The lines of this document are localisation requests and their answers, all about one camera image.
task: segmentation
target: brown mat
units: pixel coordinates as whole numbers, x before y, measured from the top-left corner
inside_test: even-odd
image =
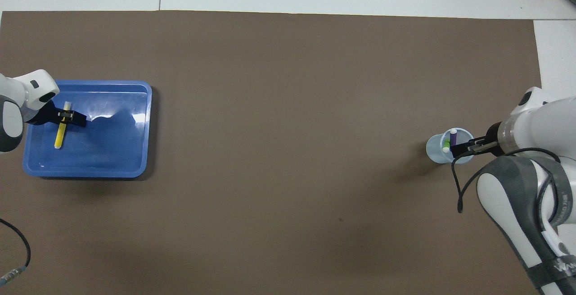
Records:
[[[0,158],[27,235],[6,294],[536,294],[474,188],[456,211],[424,143],[507,117],[532,22],[227,12],[4,12],[0,71],[145,80],[135,181],[47,180]],[[491,155],[459,167],[463,180]],[[1,228],[2,273],[25,258]]]

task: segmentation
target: yellow test tube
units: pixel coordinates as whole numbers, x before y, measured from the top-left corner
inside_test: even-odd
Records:
[[[70,110],[72,103],[69,101],[64,102],[64,110]],[[64,140],[64,131],[66,131],[66,124],[60,123],[58,125],[58,133],[56,133],[56,141],[54,141],[54,148],[60,149],[62,147],[62,141]]]

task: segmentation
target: gray strap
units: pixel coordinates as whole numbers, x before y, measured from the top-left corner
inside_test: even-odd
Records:
[[[554,197],[556,198],[556,206],[553,217],[550,219],[550,225],[557,227],[564,223],[568,217],[570,217],[570,213],[572,213],[574,200],[572,198],[570,180],[568,176],[566,176],[566,172],[562,166],[556,161],[542,157],[534,157],[532,160],[550,171],[554,178],[553,190],[555,193]]]
[[[16,104],[16,102],[6,96],[0,95],[0,152],[10,152],[16,149],[20,141],[22,141],[22,133],[17,137],[12,137],[4,131],[4,102],[13,104]]]
[[[537,264],[526,270],[534,287],[541,288],[549,283],[576,275],[576,256],[568,254]]]

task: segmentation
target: cable connector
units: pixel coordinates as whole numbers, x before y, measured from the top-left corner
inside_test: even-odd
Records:
[[[8,274],[0,277],[0,286],[4,286],[7,283],[12,282],[14,279],[16,279],[16,277],[20,276],[20,274],[26,270],[26,266],[22,266],[20,268],[16,268],[12,271],[10,271]]]

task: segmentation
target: cup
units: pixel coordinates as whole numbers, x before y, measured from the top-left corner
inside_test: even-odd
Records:
[[[455,127],[456,130],[456,144],[466,143],[467,141],[473,139],[473,135],[469,131],[463,128]],[[444,147],[444,141],[450,139],[450,129],[445,131],[443,134],[436,134],[428,140],[426,143],[426,153],[430,160],[436,163],[451,163],[454,160],[452,157],[452,152],[444,153],[442,148]],[[456,161],[458,164],[463,164],[470,161],[473,155],[468,157],[460,158]]]

